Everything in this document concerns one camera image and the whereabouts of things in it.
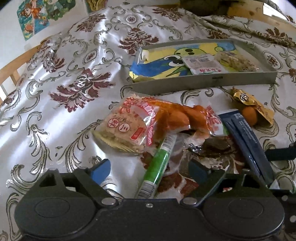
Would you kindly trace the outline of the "dark jerky clear packet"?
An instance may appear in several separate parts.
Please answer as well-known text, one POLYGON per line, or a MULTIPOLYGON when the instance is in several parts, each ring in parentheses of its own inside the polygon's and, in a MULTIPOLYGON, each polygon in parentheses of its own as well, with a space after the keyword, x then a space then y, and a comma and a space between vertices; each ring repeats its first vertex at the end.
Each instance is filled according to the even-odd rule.
POLYGON ((210 136, 199 140, 180 133, 177 136, 165 175, 179 173, 189 178, 189 161, 194 160, 206 168, 222 169, 239 174, 246 167, 244 157, 230 137, 210 136))

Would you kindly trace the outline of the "green white stick packet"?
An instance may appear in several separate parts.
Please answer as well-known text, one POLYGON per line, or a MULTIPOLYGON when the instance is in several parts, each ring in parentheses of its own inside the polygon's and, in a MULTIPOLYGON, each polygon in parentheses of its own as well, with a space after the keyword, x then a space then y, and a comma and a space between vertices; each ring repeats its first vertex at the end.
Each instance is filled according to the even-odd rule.
POLYGON ((136 199, 152 199, 165 173, 171 152, 176 143, 177 134, 167 135, 152 158, 144 175, 136 199))

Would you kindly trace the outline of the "small orange fruit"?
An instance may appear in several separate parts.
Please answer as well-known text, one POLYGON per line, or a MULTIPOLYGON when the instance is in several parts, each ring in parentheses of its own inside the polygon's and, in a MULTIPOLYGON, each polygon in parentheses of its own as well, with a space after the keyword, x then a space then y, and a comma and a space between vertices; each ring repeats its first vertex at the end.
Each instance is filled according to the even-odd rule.
POLYGON ((241 114, 250 126, 254 126, 258 122, 257 111, 252 106, 244 107, 241 114))

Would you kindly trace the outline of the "rice cracker square packet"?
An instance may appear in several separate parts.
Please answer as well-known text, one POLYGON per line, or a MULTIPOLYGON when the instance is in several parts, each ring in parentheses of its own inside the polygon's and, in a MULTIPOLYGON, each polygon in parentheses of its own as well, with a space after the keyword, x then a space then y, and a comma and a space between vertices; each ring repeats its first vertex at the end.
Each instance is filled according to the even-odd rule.
POLYGON ((109 146, 140 154, 153 144, 154 124, 159 107, 155 98, 131 94, 107 115, 93 132, 95 138, 109 146))

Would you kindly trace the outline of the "dark blue stick packet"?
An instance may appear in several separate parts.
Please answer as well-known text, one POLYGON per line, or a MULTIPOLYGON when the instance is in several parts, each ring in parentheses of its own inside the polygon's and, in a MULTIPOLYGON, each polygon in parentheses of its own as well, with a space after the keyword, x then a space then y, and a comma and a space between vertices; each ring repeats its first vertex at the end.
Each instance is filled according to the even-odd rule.
POLYGON ((266 186, 274 182, 273 169, 251 126, 238 110, 219 114, 223 125, 241 149, 250 169, 266 186))

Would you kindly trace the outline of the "gold brown candy wrapper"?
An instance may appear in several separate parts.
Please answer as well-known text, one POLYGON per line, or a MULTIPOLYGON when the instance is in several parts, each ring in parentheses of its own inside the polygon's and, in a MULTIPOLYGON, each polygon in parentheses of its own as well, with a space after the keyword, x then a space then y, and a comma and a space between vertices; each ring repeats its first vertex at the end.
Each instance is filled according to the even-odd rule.
POLYGON ((252 106, 255 108, 255 110, 257 111, 258 122, 263 121, 264 123, 269 123, 270 125, 273 125, 274 111, 265 107, 253 95, 235 87, 232 87, 230 93, 232 98, 242 104, 244 107, 252 106))

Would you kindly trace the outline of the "orange snack clear bag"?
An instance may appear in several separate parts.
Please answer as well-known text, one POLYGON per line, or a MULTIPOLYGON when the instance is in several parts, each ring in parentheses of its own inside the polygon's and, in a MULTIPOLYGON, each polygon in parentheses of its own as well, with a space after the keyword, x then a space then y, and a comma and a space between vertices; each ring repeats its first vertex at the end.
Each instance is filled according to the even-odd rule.
POLYGON ((206 136, 223 134, 222 121, 211 106, 189 107, 152 97, 146 98, 145 101, 157 109, 153 130, 155 141, 163 140, 167 134, 188 130, 194 130, 206 136))

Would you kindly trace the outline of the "nut bar clear packet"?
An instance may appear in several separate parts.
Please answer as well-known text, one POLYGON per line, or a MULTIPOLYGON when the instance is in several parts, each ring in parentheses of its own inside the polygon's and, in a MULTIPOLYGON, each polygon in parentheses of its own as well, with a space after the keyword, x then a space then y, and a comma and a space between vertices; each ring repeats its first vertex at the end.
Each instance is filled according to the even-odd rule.
POLYGON ((220 63, 225 63, 238 72, 258 72, 259 68, 249 59, 233 52, 218 52, 215 59, 220 63))

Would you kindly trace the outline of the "white green snack pouch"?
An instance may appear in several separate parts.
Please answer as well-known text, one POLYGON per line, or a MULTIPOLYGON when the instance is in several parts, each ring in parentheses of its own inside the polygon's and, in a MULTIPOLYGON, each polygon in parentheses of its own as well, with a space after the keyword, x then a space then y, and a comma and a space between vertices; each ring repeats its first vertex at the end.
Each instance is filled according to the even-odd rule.
POLYGON ((210 54, 182 58, 193 75, 223 73, 223 66, 210 54))

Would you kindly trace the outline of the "floral satin bedspread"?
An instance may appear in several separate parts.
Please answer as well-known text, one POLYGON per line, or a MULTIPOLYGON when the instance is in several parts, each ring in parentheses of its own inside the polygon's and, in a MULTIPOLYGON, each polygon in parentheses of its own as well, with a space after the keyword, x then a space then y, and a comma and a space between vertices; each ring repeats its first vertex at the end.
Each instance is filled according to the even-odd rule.
POLYGON ((104 8, 48 39, 1 104, 1 240, 19 240, 14 210, 50 168, 72 172, 102 159, 103 183, 118 199, 133 198, 151 155, 130 155, 93 140, 101 121, 129 92, 139 47, 174 40, 232 39, 277 71, 273 85, 244 86, 275 113, 257 127, 264 149, 295 142, 295 34, 240 17, 196 16, 143 5, 104 8))

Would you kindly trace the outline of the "grey tray with painted liner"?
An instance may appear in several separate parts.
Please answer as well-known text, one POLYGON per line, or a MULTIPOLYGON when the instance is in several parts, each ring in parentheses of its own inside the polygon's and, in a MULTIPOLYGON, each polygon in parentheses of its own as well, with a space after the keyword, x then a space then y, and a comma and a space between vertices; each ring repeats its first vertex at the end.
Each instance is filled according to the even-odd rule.
POLYGON ((273 84, 277 71, 238 40, 187 40, 139 48, 129 69, 133 90, 158 95, 182 90, 273 84))

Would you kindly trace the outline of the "olive quilted down jacket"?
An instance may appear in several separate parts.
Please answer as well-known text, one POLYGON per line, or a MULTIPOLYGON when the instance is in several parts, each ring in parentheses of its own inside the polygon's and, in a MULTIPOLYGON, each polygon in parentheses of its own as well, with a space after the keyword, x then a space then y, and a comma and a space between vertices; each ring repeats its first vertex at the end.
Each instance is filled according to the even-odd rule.
POLYGON ((238 1, 227 0, 184 0, 180 1, 183 8, 197 16, 227 15, 229 7, 238 1))

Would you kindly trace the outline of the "anime girl poster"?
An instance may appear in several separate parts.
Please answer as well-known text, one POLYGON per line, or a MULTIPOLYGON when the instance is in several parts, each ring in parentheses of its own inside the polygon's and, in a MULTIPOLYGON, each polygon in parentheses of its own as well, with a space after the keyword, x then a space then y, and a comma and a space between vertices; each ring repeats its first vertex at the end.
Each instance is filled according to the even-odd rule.
POLYGON ((25 0, 16 12, 25 41, 49 26, 45 1, 25 0))

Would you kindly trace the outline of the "blond boy poster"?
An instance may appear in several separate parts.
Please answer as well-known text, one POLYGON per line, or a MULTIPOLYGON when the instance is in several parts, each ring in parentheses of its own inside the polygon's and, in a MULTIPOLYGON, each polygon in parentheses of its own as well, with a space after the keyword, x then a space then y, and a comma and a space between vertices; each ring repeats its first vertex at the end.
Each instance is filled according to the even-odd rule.
POLYGON ((74 8, 75 0, 47 0, 44 1, 44 6, 47 12, 47 18, 57 21, 62 18, 67 12, 74 8))

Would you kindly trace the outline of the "wooden bed frame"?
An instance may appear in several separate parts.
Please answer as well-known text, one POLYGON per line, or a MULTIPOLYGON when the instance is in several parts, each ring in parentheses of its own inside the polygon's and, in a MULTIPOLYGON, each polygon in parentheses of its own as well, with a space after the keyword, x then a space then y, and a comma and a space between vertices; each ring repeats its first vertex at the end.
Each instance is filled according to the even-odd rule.
MULTIPOLYGON (((41 42, 90 14, 85 1, 76 1, 74 8, 62 18, 57 21, 48 19, 48 27, 25 41, 16 14, 22 2, 1 1, 1 100, 15 89, 25 63, 37 51, 41 42)), ((122 4, 180 8, 180 1, 107 1, 106 7, 122 4)), ((238 1, 229 7, 227 15, 249 17, 285 27, 283 21, 290 21, 292 24, 295 22, 295 1, 238 1)))

